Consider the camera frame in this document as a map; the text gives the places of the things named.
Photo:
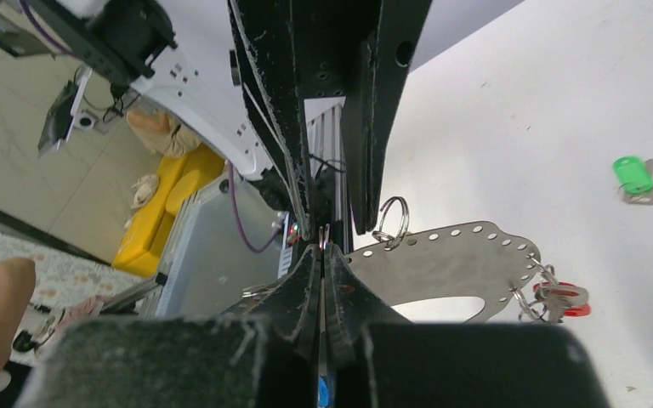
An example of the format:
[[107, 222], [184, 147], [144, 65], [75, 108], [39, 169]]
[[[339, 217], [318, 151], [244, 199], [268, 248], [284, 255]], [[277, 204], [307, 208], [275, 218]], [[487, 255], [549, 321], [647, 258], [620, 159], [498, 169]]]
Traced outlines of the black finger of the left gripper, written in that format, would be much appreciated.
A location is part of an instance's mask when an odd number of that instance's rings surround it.
[[305, 240], [313, 238], [313, 182], [298, 85], [291, 1], [229, 1], [247, 111], [284, 181]]
[[366, 1], [341, 117], [355, 233], [376, 227], [389, 136], [432, 3]]

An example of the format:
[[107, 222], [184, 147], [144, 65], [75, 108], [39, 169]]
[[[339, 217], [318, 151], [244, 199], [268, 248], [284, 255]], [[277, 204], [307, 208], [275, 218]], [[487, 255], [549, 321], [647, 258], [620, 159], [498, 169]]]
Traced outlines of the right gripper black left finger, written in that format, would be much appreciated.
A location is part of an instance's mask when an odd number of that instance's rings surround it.
[[308, 246], [244, 314], [107, 315], [69, 326], [19, 407], [312, 407], [320, 266]]

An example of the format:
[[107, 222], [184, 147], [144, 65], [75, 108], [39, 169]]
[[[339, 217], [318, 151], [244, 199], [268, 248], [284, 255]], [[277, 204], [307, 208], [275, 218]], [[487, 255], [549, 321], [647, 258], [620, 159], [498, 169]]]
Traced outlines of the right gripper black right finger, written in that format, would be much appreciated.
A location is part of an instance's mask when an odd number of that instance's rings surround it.
[[323, 254], [338, 407], [606, 407], [586, 349], [544, 324], [412, 323]]

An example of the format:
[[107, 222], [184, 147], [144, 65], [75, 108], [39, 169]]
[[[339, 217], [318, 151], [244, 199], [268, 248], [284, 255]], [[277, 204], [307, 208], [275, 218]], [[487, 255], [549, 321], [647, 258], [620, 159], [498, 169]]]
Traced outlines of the blue tagged key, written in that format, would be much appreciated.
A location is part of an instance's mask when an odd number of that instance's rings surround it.
[[330, 406], [330, 391], [327, 381], [323, 376], [318, 377], [317, 406], [321, 408]]

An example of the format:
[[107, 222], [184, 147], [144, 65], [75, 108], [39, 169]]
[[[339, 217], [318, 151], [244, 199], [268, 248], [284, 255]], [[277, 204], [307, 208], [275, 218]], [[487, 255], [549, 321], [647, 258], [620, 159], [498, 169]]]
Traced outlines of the red tagged key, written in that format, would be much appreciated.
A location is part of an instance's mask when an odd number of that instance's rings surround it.
[[587, 289], [569, 282], [537, 283], [532, 288], [540, 320], [560, 323], [565, 317], [586, 317], [592, 313]]

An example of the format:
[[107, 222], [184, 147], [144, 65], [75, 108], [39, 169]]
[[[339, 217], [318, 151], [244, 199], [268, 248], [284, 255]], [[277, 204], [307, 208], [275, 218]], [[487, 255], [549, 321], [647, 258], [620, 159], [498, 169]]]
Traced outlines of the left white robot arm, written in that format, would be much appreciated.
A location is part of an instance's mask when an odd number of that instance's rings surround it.
[[429, 1], [26, 1], [104, 79], [200, 134], [250, 180], [276, 175], [305, 238], [320, 211], [306, 103], [340, 98], [355, 232], [372, 231], [389, 136]]

